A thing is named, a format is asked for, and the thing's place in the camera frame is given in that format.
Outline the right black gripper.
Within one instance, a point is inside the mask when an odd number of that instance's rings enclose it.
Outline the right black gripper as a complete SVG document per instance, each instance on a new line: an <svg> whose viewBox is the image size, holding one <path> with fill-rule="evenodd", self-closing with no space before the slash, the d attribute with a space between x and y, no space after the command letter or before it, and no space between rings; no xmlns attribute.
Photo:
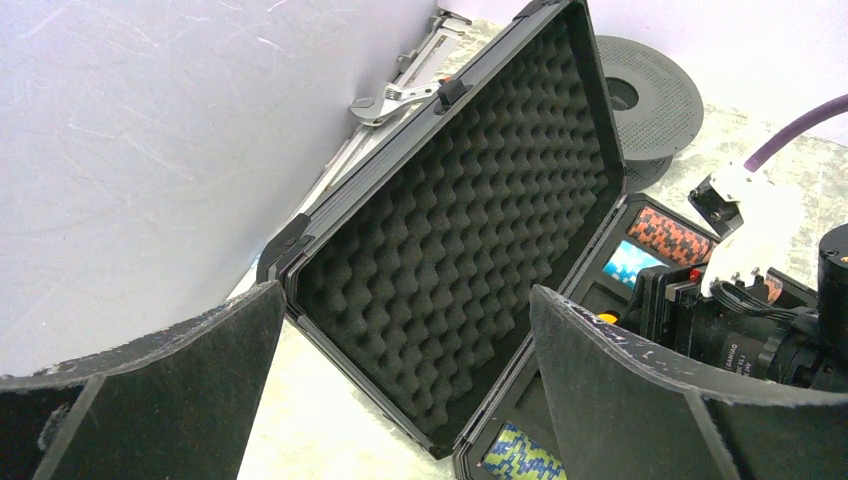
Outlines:
<svg viewBox="0 0 848 480"><path fill-rule="evenodd" d="M847 228L819 243L817 294L774 276L700 293L707 261L642 270L623 328L702 363L820 391L847 388Z"/></svg>

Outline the black poker set case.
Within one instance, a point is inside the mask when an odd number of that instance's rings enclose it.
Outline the black poker set case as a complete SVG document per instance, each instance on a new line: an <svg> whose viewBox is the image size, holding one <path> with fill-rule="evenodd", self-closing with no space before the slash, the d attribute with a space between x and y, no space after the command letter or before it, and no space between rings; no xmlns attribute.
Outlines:
<svg viewBox="0 0 848 480"><path fill-rule="evenodd" d="M496 479L480 461L506 422L561 461L532 288L627 330L634 289L602 272L614 249L672 264L627 235L642 208L720 241L625 185L587 5L534 1L296 216L257 277L415 442L460 479Z"/></svg>

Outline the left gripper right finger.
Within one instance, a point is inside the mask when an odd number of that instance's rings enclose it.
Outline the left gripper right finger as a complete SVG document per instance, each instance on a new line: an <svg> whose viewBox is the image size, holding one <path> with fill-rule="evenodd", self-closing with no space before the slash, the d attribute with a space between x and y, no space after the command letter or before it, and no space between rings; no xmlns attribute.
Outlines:
<svg viewBox="0 0 848 480"><path fill-rule="evenodd" d="M730 373L536 285L530 322L571 479L843 479L847 398Z"/></svg>

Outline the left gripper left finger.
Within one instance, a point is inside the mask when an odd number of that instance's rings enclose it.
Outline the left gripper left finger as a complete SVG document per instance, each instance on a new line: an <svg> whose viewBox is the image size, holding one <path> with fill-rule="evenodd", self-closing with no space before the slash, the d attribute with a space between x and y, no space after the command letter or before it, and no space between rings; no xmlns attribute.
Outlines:
<svg viewBox="0 0 848 480"><path fill-rule="evenodd" d="M284 318L281 285L1 380L5 479L234 479Z"/></svg>

